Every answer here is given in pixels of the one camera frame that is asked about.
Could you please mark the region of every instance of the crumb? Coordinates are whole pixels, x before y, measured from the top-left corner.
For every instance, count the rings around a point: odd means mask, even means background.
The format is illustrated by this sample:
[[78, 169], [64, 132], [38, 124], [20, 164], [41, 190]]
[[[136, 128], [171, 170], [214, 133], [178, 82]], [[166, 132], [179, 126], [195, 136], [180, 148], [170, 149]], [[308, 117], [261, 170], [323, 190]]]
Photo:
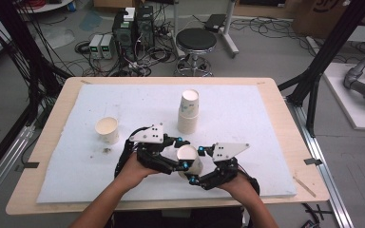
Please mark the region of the crumb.
[[103, 153], [108, 154], [109, 152], [111, 152], [111, 148], [104, 148], [103, 149]]

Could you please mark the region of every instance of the human arm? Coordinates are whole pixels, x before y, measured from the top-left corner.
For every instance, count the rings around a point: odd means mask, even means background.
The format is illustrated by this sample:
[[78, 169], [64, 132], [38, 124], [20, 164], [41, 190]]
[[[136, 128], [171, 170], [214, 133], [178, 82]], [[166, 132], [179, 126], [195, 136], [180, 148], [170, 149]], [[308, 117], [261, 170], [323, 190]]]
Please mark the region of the human arm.
[[251, 186], [248, 179], [242, 174], [219, 186], [241, 203], [250, 214], [254, 227], [275, 228], [278, 227], [272, 215], [263, 204], [257, 192]]
[[158, 172], [143, 167], [138, 162], [136, 153], [133, 153], [117, 178], [69, 227], [104, 227], [123, 195], [136, 187], [145, 177], [155, 173]]

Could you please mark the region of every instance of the white paper sheet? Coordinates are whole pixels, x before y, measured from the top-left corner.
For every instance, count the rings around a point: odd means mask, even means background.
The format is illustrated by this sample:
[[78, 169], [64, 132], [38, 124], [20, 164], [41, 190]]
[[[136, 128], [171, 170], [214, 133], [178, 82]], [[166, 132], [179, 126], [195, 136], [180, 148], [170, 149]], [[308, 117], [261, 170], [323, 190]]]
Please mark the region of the white paper sheet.
[[[177, 130], [178, 109], [184, 90], [200, 93], [197, 131]], [[112, 146], [100, 142], [94, 125], [103, 117], [118, 119], [120, 140]], [[213, 143], [250, 143], [236, 158], [257, 178], [261, 195], [296, 194], [287, 164], [254, 85], [84, 85], [48, 165], [37, 202], [93, 201], [112, 181], [114, 168], [129, 135], [142, 126], [163, 123], [164, 133], [183, 137], [198, 147]], [[163, 155], [176, 158], [172, 146]], [[202, 175], [215, 168], [202, 157]], [[175, 200], [225, 198], [220, 189], [202, 190], [178, 173], [149, 176], [123, 200]]]

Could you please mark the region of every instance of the wooden table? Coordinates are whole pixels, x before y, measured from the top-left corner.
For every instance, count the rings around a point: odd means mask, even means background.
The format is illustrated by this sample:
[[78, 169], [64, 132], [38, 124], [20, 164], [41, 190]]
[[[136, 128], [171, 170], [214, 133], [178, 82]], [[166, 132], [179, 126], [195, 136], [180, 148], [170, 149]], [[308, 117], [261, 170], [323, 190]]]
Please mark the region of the wooden table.
[[[29, 158], [29, 162], [39, 162], [38, 168], [24, 170], [10, 201], [7, 213], [10, 215], [27, 215], [43, 213], [65, 213], [83, 211], [88, 203], [36, 203], [44, 182], [49, 159], [60, 137], [67, 117], [71, 112], [79, 90], [84, 84], [114, 85], [251, 85], [257, 86], [275, 129], [283, 156], [293, 175], [298, 194], [290, 198], [264, 198], [265, 203], [288, 203], [326, 201], [328, 190], [316, 167], [306, 165], [304, 160], [311, 155], [298, 132], [298, 128], [287, 109], [286, 103], [269, 78], [70, 78], [52, 109], [40, 139]], [[233, 199], [191, 199], [191, 200], [159, 200], [159, 201], [122, 201], [117, 210], [137, 209], [171, 209], [191, 207], [230, 206], [239, 203]]]

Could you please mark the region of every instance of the paper cup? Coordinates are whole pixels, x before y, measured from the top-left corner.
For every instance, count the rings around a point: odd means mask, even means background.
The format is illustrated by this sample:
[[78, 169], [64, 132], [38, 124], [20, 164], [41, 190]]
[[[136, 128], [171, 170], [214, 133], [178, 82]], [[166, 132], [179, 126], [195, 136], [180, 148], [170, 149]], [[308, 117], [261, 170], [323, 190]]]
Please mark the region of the paper cup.
[[96, 132], [100, 135], [103, 142], [114, 144], [119, 140], [118, 121], [112, 117], [102, 118], [96, 123]]
[[198, 116], [200, 111], [200, 94], [194, 89], [188, 89], [182, 93], [179, 112], [186, 118]]
[[179, 119], [177, 121], [177, 129], [181, 133], [186, 135], [194, 133], [197, 130], [198, 117], [199, 115], [193, 118], [186, 118], [181, 113], [179, 113]]
[[197, 149], [186, 144], [177, 150], [177, 159], [180, 160], [194, 160], [191, 167], [187, 171], [179, 171], [179, 175], [186, 179], [186, 174], [199, 175], [203, 170], [203, 164], [201, 162], [200, 156], [198, 155]]

